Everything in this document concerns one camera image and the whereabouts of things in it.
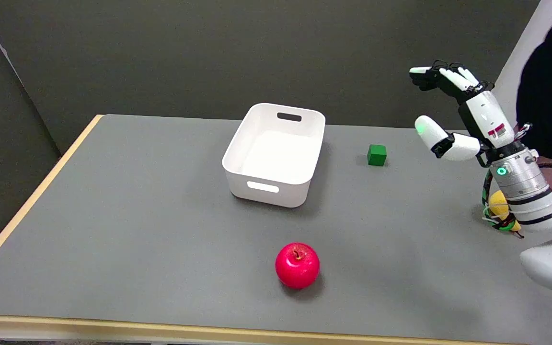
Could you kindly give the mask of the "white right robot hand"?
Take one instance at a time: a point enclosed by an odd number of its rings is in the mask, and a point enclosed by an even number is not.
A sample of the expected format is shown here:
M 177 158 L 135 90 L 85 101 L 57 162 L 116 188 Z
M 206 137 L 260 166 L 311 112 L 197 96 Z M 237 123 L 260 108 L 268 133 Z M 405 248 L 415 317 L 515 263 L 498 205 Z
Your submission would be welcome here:
M 498 151 L 515 142 L 515 132 L 507 124 L 490 81 L 477 79 L 461 63 L 436 60 L 431 66 L 410 68 L 408 75 L 421 91 L 439 89 L 458 104 L 458 114 L 467 135 L 447 132 L 427 115 L 419 116 L 414 128 L 438 159 L 465 161 L 476 158 L 488 167 Z

